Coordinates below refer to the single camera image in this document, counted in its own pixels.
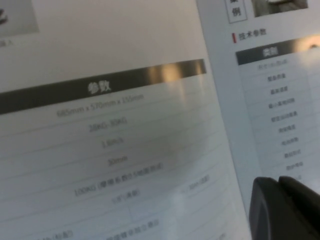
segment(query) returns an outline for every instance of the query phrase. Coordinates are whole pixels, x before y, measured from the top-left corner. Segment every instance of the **booklet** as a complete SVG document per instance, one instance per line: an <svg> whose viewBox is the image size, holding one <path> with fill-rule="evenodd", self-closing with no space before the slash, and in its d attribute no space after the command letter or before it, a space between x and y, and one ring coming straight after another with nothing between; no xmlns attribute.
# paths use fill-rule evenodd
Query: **booklet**
<svg viewBox="0 0 320 240"><path fill-rule="evenodd" d="M318 5L0 0L0 239L251 239L317 190Z"/></svg>

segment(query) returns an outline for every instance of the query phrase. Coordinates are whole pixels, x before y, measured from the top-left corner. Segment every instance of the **dark header bar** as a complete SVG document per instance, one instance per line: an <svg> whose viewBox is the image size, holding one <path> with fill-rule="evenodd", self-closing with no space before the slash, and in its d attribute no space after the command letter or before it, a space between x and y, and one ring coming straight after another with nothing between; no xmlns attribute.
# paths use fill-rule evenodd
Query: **dark header bar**
<svg viewBox="0 0 320 240"><path fill-rule="evenodd" d="M244 65L287 54L305 52L317 47L319 47L319 37L312 35L238 51L235 54L238 64Z"/></svg>
<svg viewBox="0 0 320 240"><path fill-rule="evenodd" d="M206 73L203 59L144 67L0 93L0 115L178 81Z"/></svg>

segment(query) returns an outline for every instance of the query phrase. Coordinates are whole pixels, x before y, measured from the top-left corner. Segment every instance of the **printed image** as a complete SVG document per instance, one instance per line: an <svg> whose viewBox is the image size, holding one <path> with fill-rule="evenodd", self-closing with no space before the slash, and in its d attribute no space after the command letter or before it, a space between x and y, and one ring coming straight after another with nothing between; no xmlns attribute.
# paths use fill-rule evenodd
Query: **printed image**
<svg viewBox="0 0 320 240"><path fill-rule="evenodd" d="M300 9L307 9L307 0L251 0L254 16L261 17Z"/></svg>
<svg viewBox="0 0 320 240"><path fill-rule="evenodd" d="M0 0L0 38L38 31L32 0Z"/></svg>

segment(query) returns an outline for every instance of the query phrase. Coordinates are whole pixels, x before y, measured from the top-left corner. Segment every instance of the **red marker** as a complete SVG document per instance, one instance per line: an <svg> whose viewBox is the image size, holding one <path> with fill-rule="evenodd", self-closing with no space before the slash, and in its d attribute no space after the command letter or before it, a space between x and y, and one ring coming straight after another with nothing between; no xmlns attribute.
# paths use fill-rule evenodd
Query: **red marker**
<svg viewBox="0 0 320 240"><path fill-rule="evenodd" d="M232 39L233 39L233 43L236 44L237 43L237 37L235 33L232 33Z"/></svg>

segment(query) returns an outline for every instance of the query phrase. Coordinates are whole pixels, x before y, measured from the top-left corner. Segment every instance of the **white paper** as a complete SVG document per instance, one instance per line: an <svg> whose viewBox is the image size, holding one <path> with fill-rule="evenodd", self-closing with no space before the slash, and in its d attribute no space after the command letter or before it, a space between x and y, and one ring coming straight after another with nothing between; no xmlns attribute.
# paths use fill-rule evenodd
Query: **white paper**
<svg viewBox="0 0 320 240"><path fill-rule="evenodd" d="M229 23L223 2L198 0L247 213L258 176L290 176L320 191L320 4L268 2L245 0L247 20Z"/></svg>
<svg viewBox="0 0 320 240"><path fill-rule="evenodd" d="M32 5L38 30L3 37L2 93L158 65L165 82L0 115L0 238L249 239L196 3Z"/></svg>

